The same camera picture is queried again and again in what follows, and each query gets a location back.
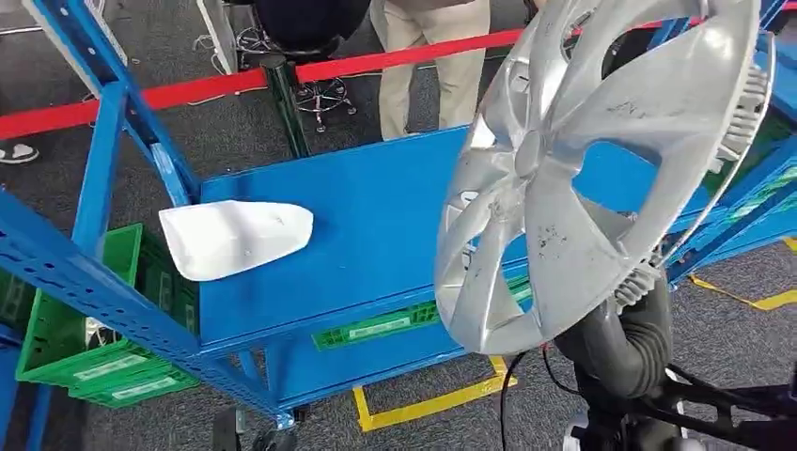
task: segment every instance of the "office chair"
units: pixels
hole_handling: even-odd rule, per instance
[[[280,53],[296,65],[327,61],[341,42],[348,39],[366,16],[370,0],[226,0],[250,5],[253,20],[261,31],[239,34],[239,50],[245,54]],[[349,100],[340,78],[304,83],[296,90],[301,111],[313,113],[316,132],[325,132],[322,114],[341,105],[353,115],[357,108]]]

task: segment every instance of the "black cable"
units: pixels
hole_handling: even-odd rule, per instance
[[[578,390],[573,390],[569,386],[567,386],[564,383],[560,382],[559,379],[557,379],[556,376],[554,376],[554,372],[551,369],[551,363],[548,362],[548,344],[547,343],[542,345],[542,362],[545,363],[545,369],[548,370],[548,376],[551,377],[551,381],[553,381],[554,384],[557,387],[559,387],[560,389],[570,393],[571,395],[576,395],[577,397],[579,397],[581,395],[580,393],[578,393]]]
[[[505,424],[505,411],[507,409],[507,389],[509,388],[509,380],[512,379],[512,373],[515,372],[515,367],[521,362],[523,357],[528,353],[527,350],[516,355],[512,362],[509,363],[507,374],[504,375],[504,383],[501,385],[501,449],[507,450],[507,429]]]

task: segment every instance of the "white sneaker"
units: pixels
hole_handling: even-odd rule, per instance
[[[12,148],[3,148],[0,143],[0,163],[5,164],[20,164],[36,160],[39,157],[39,151],[26,146],[25,144],[17,144]]]

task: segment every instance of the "perforated metal upright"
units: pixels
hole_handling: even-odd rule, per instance
[[[71,240],[9,193],[0,191],[0,266],[47,294],[100,319],[136,343],[281,426],[262,381],[228,359],[199,355],[196,336],[101,264],[117,164],[126,130],[153,164],[175,206],[199,199],[200,185],[146,105],[124,53],[84,0],[24,0],[25,6],[89,88],[101,99]]]

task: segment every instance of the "red barrier rope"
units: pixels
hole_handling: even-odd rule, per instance
[[[329,80],[331,78],[354,75],[355,73],[368,72],[392,68],[402,64],[419,63],[448,54],[458,54],[475,49],[491,49],[505,47],[518,40],[523,32],[522,28],[516,30],[499,31],[474,38],[455,39],[436,44],[413,47],[411,49],[396,50],[383,54],[364,54],[349,58],[334,59],[322,63],[311,63],[296,67],[296,78],[300,83]]]
[[[797,10],[797,2],[787,3],[783,6],[783,10]],[[648,23],[641,28],[654,28],[659,25],[659,23]],[[481,48],[504,47],[514,44],[522,32],[522,29],[499,31],[485,36],[455,39],[395,52],[364,54],[305,64],[296,68],[296,76],[302,83],[328,80],[370,70],[429,61],[447,54]],[[265,75],[262,70],[258,69],[153,87],[145,89],[143,95],[152,109],[160,110],[265,86]],[[98,107],[97,101],[87,101],[0,116],[0,139],[17,138],[28,134],[85,125],[96,118]]]
[[[265,86],[262,70],[248,70],[153,87],[145,89],[143,96],[149,107],[160,110]],[[0,116],[0,139],[86,125],[97,118],[99,106],[98,101],[86,101]]]

